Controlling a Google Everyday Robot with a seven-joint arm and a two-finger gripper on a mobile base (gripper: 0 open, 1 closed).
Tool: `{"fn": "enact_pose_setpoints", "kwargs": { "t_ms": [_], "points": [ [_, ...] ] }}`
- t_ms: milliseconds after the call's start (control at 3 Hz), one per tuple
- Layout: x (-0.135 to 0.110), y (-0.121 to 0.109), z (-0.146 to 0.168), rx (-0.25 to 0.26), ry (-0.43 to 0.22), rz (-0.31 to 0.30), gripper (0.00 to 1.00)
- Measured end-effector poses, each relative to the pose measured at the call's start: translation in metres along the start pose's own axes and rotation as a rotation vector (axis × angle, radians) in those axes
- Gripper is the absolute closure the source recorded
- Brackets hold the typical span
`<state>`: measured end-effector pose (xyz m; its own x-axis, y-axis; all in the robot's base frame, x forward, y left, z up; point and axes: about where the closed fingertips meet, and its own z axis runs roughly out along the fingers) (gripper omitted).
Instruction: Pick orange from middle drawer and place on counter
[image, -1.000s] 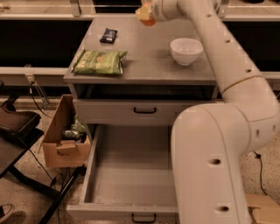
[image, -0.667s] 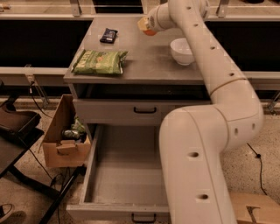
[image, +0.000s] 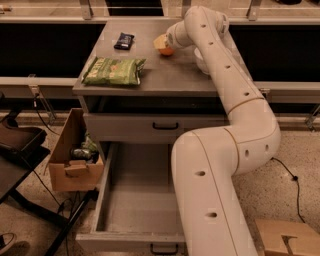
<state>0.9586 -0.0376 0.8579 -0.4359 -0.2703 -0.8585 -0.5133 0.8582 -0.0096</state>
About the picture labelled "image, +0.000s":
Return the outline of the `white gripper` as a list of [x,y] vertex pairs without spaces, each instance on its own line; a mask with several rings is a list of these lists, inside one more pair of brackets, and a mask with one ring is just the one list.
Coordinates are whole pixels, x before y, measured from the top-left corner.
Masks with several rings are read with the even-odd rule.
[[189,47],[192,44],[193,42],[188,36],[183,21],[170,26],[167,29],[166,34],[161,34],[153,41],[153,45],[157,50],[164,50],[169,46],[176,50]]

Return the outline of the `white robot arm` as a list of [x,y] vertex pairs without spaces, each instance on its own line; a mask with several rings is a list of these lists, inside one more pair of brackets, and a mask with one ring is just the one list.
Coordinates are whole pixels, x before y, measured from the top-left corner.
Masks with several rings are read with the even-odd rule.
[[200,128],[174,143],[171,169],[189,256],[258,256],[232,176],[269,161],[280,145],[280,128],[268,102],[222,38],[225,14],[202,6],[161,39],[173,49],[194,45],[229,118],[227,126]]

